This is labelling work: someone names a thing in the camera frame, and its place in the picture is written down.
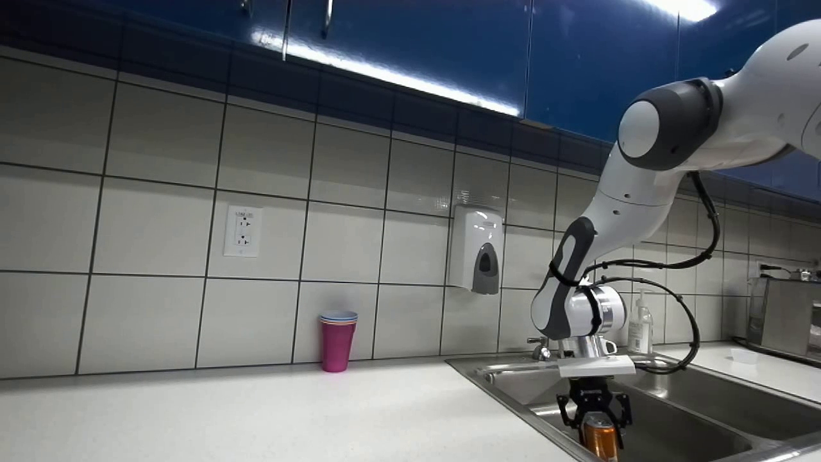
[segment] cable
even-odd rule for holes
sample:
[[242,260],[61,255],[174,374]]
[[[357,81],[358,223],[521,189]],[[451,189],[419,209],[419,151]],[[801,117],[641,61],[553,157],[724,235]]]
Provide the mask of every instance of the cable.
[[714,205],[711,194],[706,193],[698,173],[689,173],[687,178],[689,178],[689,182],[695,185],[695,193],[698,193],[702,209],[709,210],[709,217],[711,217],[711,225],[714,225],[711,243],[709,243],[701,255],[695,255],[695,257],[689,257],[689,260],[683,260],[683,261],[671,261],[671,265],[652,261],[652,260],[610,260],[610,261],[591,265],[591,266],[582,273],[580,279],[584,279],[584,277],[587,277],[591,273],[596,273],[596,270],[607,270],[607,266],[687,270],[687,266],[695,266],[695,265],[711,260],[714,252],[716,252],[716,247],[718,247],[718,235],[722,235],[718,214],[716,214],[716,205]]
[[671,373],[679,373],[679,370],[687,370],[687,365],[695,360],[698,348],[701,348],[701,332],[698,332],[698,324],[695,324],[695,316],[692,311],[687,307],[684,298],[671,293],[666,284],[661,283],[655,283],[655,279],[643,279],[643,277],[600,277],[598,284],[606,284],[606,283],[620,283],[620,279],[632,279],[632,283],[638,283],[638,284],[652,284],[652,288],[659,288],[665,291],[670,298],[677,301],[677,305],[684,311],[687,321],[689,321],[689,332],[692,332],[692,339],[689,339],[689,351],[684,360],[674,363],[674,365],[666,365],[666,368],[656,368],[656,365],[636,365],[636,370],[643,370],[648,374],[671,374]]

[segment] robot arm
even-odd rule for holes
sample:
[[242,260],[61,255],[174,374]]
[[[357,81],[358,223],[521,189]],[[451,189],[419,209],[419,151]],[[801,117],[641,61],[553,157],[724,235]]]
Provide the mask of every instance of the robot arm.
[[568,228],[533,298],[533,325],[550,339],[620,329],[612,296],[580,291],[591,261],[652,235],[687,173],[728,169],[797,146],[821,160],[821,21],[764,40],[728,80],[655,87],[623,112],[618,140],[584,214]]

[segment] white tile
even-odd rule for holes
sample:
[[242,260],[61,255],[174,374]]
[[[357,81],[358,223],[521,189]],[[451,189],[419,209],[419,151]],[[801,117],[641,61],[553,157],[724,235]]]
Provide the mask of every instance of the white tile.
[[74,374],[80,274],[0,274],[0,378]]
[[201,365],[282,365],[293,355],[297,283],[208,279]]
[[211,193],[106,180],[96,273],[206,274]]
[[0,160],[103,173],[112,81],[0,58]]
[[724,296],[750,296],[750,265],[747,265],[747,255],[727,255],[724,257],[724,270],[722,270],[722,293]]
[[462,146],[457,144],[457,155],[483,157],[483,160],[493,160],[493,161],[502,161],[502,164],[511,161],[511,157],[502,151],[487,151],[487,148],[475,148],[475,146],[464,146],[464,144]]
[[[684,302],[687,302],[689,312],[698,316],[695,296],[684,296]],[[687,312],[683,311],[683,305],[677,305],[677,302],[670,298],[670,302],[666,302],[665,342],[666,342],[666,345],[683,345],[683,342],[689,342],[689,339],[692,339],[692,332],[689,332]]]
[[475,296],[460,288],[444,301],[444,355],[496,351],[501,296]]
[[389,132],[382,126],[353,123],[353,121],[333,117],[333,116],[323,116],[323,112],[317,112],[316,121],[321,126],[330,126],[330,129],[347,129],[347,132],[371,134],[371,137],[382,137],[382,139],[389,137]]
[[766,255],[775,257],[775,233],[769,230],[769,214],[750,210],[750,255]]
[[308,198],[312,123],[229,105],[221,187]]
[[507,223],[553,228],[557,173],[511,164]]
[[695,247],[698,243],[698,203],[677,198],[666,216],[666,243]]
[[596,182],[559,173],[557,230],[565,230],[596,194]]
[[821,239],[818,239],[821,235],[821,225],[818,223],[811,225],[811,235],[814,235],[811,252],[814,252],[815,260],[821,260]]
[[308,123],[316,121],[316,112],[305,112],[305,111],[285,107],[285,105],[269,105],[269,103],[248,99],[248,98],[238,98],[238,96],[229,96],[229,105],[238,105],[238,107],[248,107],[248,111],[262,111],[262,112],[273,112],[273,116],[299,117],[299,121],[308,121]]
[[447,216],[455,151],[393,140],[387,209]]
[[[646,261],[666,261],[666,252],[665,247],[656,243],[641,243],[634,247],[634,260],[646,260]],[[661,270],[652,270],[652,266],[634,266],[634,277],[643,277],[643,279],[655,279],[655,283],[666,283]]]
[[353,311],[357,312],[351,360],[371,360],[378,284],[302,283],[299,307],[297,307],[294,363],[317,363],[321,360],[317,316],[325,311]]
[[695,293],[701,296],[722,296],[724,291],[724,257],[714,255],[711,260],[695,266]]
[[788,228],[788,241],[796,260],[821,260],[821,255],[815,252],[815,241],[821,241],[815,223],[793,220],[793,225]]
[[722,298],[714,296],[698,296],[695,298],[695,324],[698,324],[698,333],[701,342],[718,342],[722,339]]
[[552,247],[552,230],[506,225],[502,288],[542,288]]
[[722,243],[727,252],[747,252],[750,250],[750,210],[727,205],[722,220]]
[[747,337],[752,298],[722,298],[722,333]]
[[96,277],[80,373],[196,368],[203,279]]
[[108,173],[185,185],[215,185],[221,146],[219,103],[119,87]]
[[380,288],[375,356],[439,355],[441,288]]
[[491,209],[506,216],[507,164],[483,157],[457,155],[455,203]]
[[87,273],[101,180],[0,166],[0,266]]
[[775,241],[777,257],[807,260],[807,261],[814,260],[811,252],[804,247],[804,235],[801,235],[804,220],[779,216],[772,225],[777,228],[777,241]]
[[[258,255],[230,257],[226,252],[229,209],[256,209]],[[211,277],[282,277],[297,279],[302,257],[305,203],[258,194],[219,193],[211,233]]]
[[444,284],[447,217],[387,214],[382,283]]
[[533,296],[537,291],[502,291],[502,316],[501,316],[501,351],[533,348],[530,339],[542,339],[533,325]]
[[317,126],[310,198],[385,205],[387,144],[385,137]]
[[[666,247],[666,265],[692,260],[698,250]],[[695,266],[665,270],[671,293],[695,293]]]
[[310,203],[305,279],[378,283],[382,214]]
[[426,139],[426,137],[415,137],[415,134],[406,134],[406,132],[393,132],[389,137],[393,137],[393,140],[424,144],[424,146],[434,146],[434,148],[444,148],[444,151],[457,148],[455,140]]
[[80,75],[90,75],[90,78],[116,80],[116,69],[111,69],[111,67],[96,67],[96,65],[84,65],[84,61],[51,57],[51,55],[35,55],[28,49],[0,46],[0,57],[11,57],[16,61],[28,61],[28,65],[40,65],[40,67],[57,67],[57,69],[67,69],[67,71],[80,71]]
[[128,87],[149,87],[149,89],[176,92],[176,96],[187,96],[187,98],[197,98],[197,99],[226,103],[226,92],[190,87],[190,84],[169,81],[169,80],[155,80],[146,75],[120,71],[119,80],[126,81]]

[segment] stainless steel sink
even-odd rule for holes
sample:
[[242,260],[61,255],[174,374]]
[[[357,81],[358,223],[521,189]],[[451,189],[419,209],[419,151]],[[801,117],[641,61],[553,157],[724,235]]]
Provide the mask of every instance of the stainless steel sink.
[[[553,363],[451,363],[464,378],[506,404],[577,459],[593,454],[562,424],[557,395],[568,393]],[[632,395],[634,427],[623,432],[620,462],[788,459],[821,448],[821,407],[689,368],[677,374],[618,378],[610,389]]]

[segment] ceiling light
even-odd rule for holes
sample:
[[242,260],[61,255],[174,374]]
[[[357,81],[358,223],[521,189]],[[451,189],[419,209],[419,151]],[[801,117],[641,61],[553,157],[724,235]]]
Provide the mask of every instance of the ceiling light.
[[337,69],[344,69],[344,71],[367,75],[367,78],[375,78],[375,80],[382,80],[382,81],[393,81],[393,84],[411,87],[411,89],[419,89],[419,92],[439,96],[439,98],[457,99],[457,103],[464,103],[464,105],[478,105],[478,107],[484,107],[484,111],[493,111],[493,112],[506,112],[506,116],[519,116],[521,112],[519,105],[511,105],[511,103],[502,103],[502,99],[493,99],[493,98],[484,98],[484,96],[478,96],[478,92],[468,92],[468,89],[437,81],[437,80],[406,75],[401,69],[389,69],[389,67],[382,67],[382,65],[375,65],[375,61],[351,58],[351,57],[338,55],[338,52],[323,52],[323,49],[310,46],[305,40],[293,40],[293,38],[282,40],[282,35],[269,34],[269,30],[255,30],[252,40],[256,46],[262,46],[262,49],[285,52],[285,55],[299,57],[305,61],[317,61],[317,65],[337,67]]
[[716,11],[718,11],[709,0],[643,0],[643,3],[659,8],[666,15],[677,15],[687,24],[701,24],[701,21],[716,15]]

